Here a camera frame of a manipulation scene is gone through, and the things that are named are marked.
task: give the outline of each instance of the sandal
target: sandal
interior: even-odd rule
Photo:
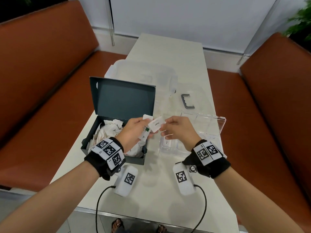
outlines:
[[[167,232],[167,229],[163,225],[159,225],[157,230],[155,231],[155,233],[166,233],[166,232]]]
[[[120,221],[120,223],[117,225],[117,229],[118,229],[119,227],[123,227],[123,228],[124,228],[123,221],[122,221],[121,219],[117,218],[116,220],[114,220],[114,221],[111,223],[111,232],[112,232],[113,226],[114,226],[114,224],[115,224],[115,222],[116,222],[117,220]]]

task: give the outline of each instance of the white table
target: white table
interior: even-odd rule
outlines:
[[[215,114],[203,49],[200,43],[142,34],[127,59],[173,67],[180,83],[193,83],[204,88],[212,105],[210,114]],[[83,161],[85,155],[80,150],[81,141],[87,136],[95,118],[94,112],[51,182]],[[160,134],[157,134],[149,141],[145,165],[132,164],[138,168],[139,175],[130,195],[123,198],[112,191],[107,191],[101,198],[99,210],[193,228],[204,211],[204,196],[200,189],[190,196],[180,194],[172,167],[176,162],[183,159],[159,152],[159,140]],[[193,179],[205,190],[207,196],[207,211],[197,229],[214,233],[239,232],[236,215],[215,182],[199,174],[195,174]],[[115,175],[111,177],[109,182],[100,178],[78,207],[85,208],[88,212],[94,212],[100,193],[106,187],[113,185],[115,180]]]

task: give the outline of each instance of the floor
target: floor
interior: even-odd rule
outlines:
[[[14,211],[25,200],[9,200],[2,198],[0,195],[0,221],[2,221],[8,214]],[[110,233],[111,223],[115,217],[98,216],[98,232]],[[123,219],[124,227],[131,233],[154,233],[158,224],[145,223],[141,221],[134,221],[130,219]],[[169,232],[174,233],[190,233],[190,229],[175,228],[166,226]],[[91,213],[73,211],[64,224],[60,227],[57,233],[94,233],[96,232],[95,215]]]

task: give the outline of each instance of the wrist-mounted device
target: wrist-mounted device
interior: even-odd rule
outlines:
[[[107,138],[91,148],[91,152],[84,158],[99,173],[100,177],[110,180],[110,177],[125,163],[124,149],[114,137]]]
[[[195,165],[201,175],[215,178],[231,166],[227,156],[212,142],[199,141],[191,154],[182,162],[184,165]]]

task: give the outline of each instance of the gray box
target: gray box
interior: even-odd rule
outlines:
[[[97,117],[87,137],[83,139],[81,150],[87,155],[87,144],[104,120],[118,119],[126,125],[130,118],[153,115],[156,87],[126,82],[110,78],[90,77],[93,105]],[[127,163],[144,165],[147,153],[147,142],[142,147],[141,158],[126,156]]]

